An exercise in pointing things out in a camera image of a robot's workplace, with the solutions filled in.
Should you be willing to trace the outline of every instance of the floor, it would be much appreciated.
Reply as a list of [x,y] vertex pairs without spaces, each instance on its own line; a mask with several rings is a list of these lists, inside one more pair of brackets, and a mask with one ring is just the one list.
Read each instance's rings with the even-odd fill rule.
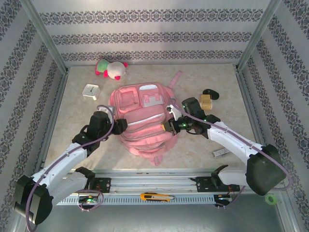
[[101,206],[82,212],[56,206],[37,232],[283,232],[274,205],[242,195],[226,210],[213,205]]
[[[132,65],[127,68],[126,76],[120,81],[103,78],[102,75],[96,76],[93,66],[78,66],[70,69],[45,165],[55,160],[68,147],[79,130],[89,123],[97,105],[108,103],[113,90],[123,85],[147,82],[159,82],[168,86],[178,70],[183,71],[183,75],[175,85],[174,93],[180,101],[189,97],[199,99],[202,91],[207,88],[216,90],[220,98],[213,102],[213,109],[205,113],[216,115],[236,132],[254,140],[231,64]],[[99,85],[101,94],[98,100],[93,101],[82,96],[86,84]],[[116,137],[110,136],[89,158],[76,167],[84,166],[89,169],[215,169],[223,164],[243,165],[241,160],[231,153],[214,158],[212,151],[220,148],[223,147],[202,136],[190,135],[183,131],[174,148],[164,155],[163,162],[154,167],[148,159],[132,155],[121,146]]]

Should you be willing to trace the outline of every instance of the backpack strap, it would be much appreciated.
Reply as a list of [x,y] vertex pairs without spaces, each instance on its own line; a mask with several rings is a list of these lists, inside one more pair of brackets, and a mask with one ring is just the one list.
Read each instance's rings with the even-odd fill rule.
[[174,85],[176,84],[176,82],[178,81],[178,79],[180,78],[180,76],[183,74],[182,71],[178,71],[176,73],[176,75],[174,76],[174,78],[172,79],[172,81],[169,84],[169,88],[173,88]]

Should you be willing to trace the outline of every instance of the wall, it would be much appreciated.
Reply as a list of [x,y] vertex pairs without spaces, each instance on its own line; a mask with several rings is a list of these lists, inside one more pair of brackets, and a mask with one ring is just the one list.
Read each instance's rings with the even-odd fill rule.
[[309,1],[283,0],[243,70],[264,140],[293,178],[297,221],[309,231]]
[[0,232],[12,231],[14,187],[31,175],[62,75],[17,0],[0,0]]
[[237,64],[269,0],[34,0],[67,66]]

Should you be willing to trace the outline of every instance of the yellow utility knife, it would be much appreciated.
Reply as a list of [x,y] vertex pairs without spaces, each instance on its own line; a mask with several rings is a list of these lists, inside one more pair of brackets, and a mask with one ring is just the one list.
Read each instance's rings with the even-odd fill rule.
[[174,196],[169,196],[165,194],[158,194],[154,192],[146,192],[140,195],[143,201],[153,201],[153,202],[169,202],[175,199]]

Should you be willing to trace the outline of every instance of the green tape roll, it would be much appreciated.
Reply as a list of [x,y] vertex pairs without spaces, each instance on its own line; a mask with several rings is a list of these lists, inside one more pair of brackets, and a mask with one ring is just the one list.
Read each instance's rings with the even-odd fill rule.
[[277,204],[277,198],[275,197],[274,194],[267,194],[267,195],[265,196],[265,201],[266,201],[266,203],[269,204],[269,205],[275,205],[275,204]]

